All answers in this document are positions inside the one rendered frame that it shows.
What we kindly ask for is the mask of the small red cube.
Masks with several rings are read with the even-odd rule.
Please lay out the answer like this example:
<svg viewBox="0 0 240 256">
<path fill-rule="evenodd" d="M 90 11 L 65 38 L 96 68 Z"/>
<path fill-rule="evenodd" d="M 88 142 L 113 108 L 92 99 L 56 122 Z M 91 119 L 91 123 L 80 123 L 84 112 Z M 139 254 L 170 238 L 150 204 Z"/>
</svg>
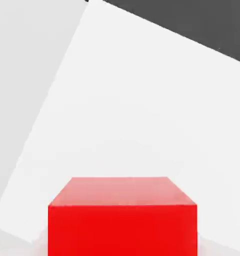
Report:
<svg viewBox="0 0 240 256">
<path fill-rule="evenodd" d="M 198 256 L 197 204 L 167 177 L 73 177 L 47 235 L 47 256 Z"/>
</svg>

